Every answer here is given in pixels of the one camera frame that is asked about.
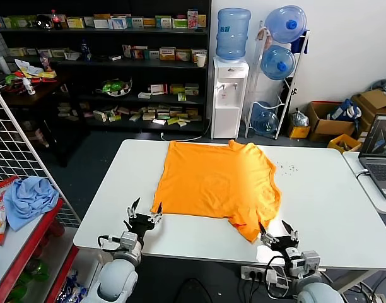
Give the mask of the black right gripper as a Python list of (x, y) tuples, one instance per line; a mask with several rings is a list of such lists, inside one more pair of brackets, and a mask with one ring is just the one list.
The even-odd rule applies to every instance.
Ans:
[(273, 237), (269, 234), (264, 228), (263, 224), (259, 222), (260, 228), (260, 240), (264, 245), (270, 245), (272, 251), (277, 251), (281, 254), (285, 253), (287, 248), (298, 247), (298, 231), (294, 230), (290, 224), (282, 221), (284, 228), (286, 229), (289, 235)]

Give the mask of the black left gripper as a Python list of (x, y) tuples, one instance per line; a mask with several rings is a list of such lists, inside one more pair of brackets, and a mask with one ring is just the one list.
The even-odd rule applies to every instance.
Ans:
[(136, 208), (139, 204), (140, 198), (135, 200), (131, 206), (127, 207), (128, 220), (124, 220), (123, 223), (126, 225), (129, 232), (137, 235), (137, 241), (143, 242), (145, 233), (149, 230), (153, 230), (157, 223), (162, 218), (162, 203), (156, 213), (152, 216), (143, 215), (140, 213), (136, 214)]

